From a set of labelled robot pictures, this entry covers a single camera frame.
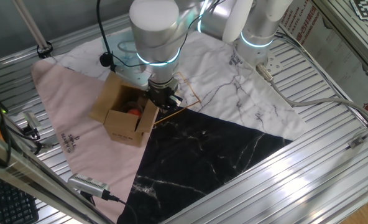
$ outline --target orange string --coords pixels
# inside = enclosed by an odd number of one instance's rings
[[[196,95],[196,93],[195,93],[194,89],[192,89],[192,86],[190,85],[190,83],[189,83],[189,82],[184,78],[183,74],[182,74],[181,72],[178,72],[178,74],[180,74],[180,75],[182,76],[182,78],[183,78],[184,82],[185,82],[185,83],[190,87],[190,89],[191,89],[192,93],[194,94],[194,96],[196,97],[196,99],[198,99],[198,101],[197,101],[197,102],[195,102],[195,103],[193,103],[193,104],[191,104],[191,105],[188,105],[188,106],[184,107],[183,109],[181,109],[181,110],[177,111],[177,112],[176,112],[176,113],[174,113],[174,114],[171,114],[171,115],[167,116],[167,117],[166,117],[166,118],[164,118],[164,119],[160,119],[159,121],[155,122],[155,123],[154,123],[154,125],[156,125],[156,124],[158,124],[158,123],[160,123],[160,122],[162,122],[162,121],[164,121],[164,120],[166,120],[166,119],[168,119],[168,118],[170,118],[170,117],[172,117],[172,116],[175,116],[175,115],[176,115],[176,114],[178,114],[179,112],[182,112],[183,110],[185,110],[185,109],[187,109],[187,108],[189,108],[189,107],[191,107],[191,106],[193,106],[193,105],[195,105],[195,104],[197,104],[197,103],[201,103],[201,100],[200,100],[200,99],[199,99],[199,97]]]

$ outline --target aluminum slat floor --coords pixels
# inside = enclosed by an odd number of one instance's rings
[[[111,19],[104,24],[106,33],[110,34],[129,27],[126,16]],[[55,39],[53,43],[54,55],[64,54],[76,46],[99,37],[98,26],[92,26],[70,35]],[[23,112],[31,110],[42,124],[40,132],[41,142],[52,144],[53,148],[47,153],[39,154],[38,158],[67,181],[72,175],[62,149],[55,136],[44,105],[39,98],[30,74],[30,66],[40,60],[36,49],[27,49],[0,59],[0,100],[9,109],[9,117],[20,127],[27,125]],[[39,209],[37,223],[78,223],[66,214],[56,210],[40,200],[36,200]]]
[[[127,17],[104,25],[109,34],[126,27]],[[98,37],[99,29],[93,26],[54,40],[54,55]],[[271,52],[283,66],[274,80],[291,100],[336,96],[293,47],[276,41]],[[0,99],[9,108],[10,118],[22,127],[26,125],[22,112],[35,113],[44,127],[42,142],[53,144],[39,158],[67,180],[70,168],[30,75],[30,66],[38,60],[34,49],[0,60]],[[361,149],[346,150],[347,142],[364,127],[362,122],[337,103],[295,110],[310,131],[167,223],[334,223],[366,203],[368,197],[357,198],[368,192],[368,142]],[[37,207],[38,223],[76,222],[40,200]]]

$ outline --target black clamp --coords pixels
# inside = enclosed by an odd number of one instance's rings
[[[42,50],[40,49],[39,45],[36,48],[37,55],[43,59],[47,58],[47,56],[50,55],[50,53],[53,51],[52,43],[50,43],[49,41],[46,41],[46,43],[47,43],[48,49]]]

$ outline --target white marble cloth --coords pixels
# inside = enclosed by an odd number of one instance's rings
[[[108,38],[127,40],[130,29],[111,34]],[[116,49],[114,41],[110,44]],[[69,53],[45,59],[82,74],[105,80],[109,69],[99,63],[104,52],[100,38],[82,44]],[[115,54],[126,59],[127,54]],[[201,103],[190,109],[215,118],[258,129],[274,136],[294,140],[307,131],[305,122],[253,69],[244,63],[232,63],[233,46],[197,32],[189,35],[179,57],[179,68],[190,82]],[[179,95],[182,106],[196,101],[180,76]]]

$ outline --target box flap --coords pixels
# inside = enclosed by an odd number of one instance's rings
[[[154,118],[158,113],[157,111],[158,108],[154,105],[154,103],[148,100],[136,131],[150,133],[152,127],[154,126]]]
[[[139,117],[134,114],[109,110],[104,126],[113,127],[123,131],[135,131]]]
[[[114,72],[109,73],[104,82],[103,90],[101,90],[100,95],[97,97],[90,111],[89,118],[100,123],[105,122],[108,111],[115,104],[122,82],[123,81]]]

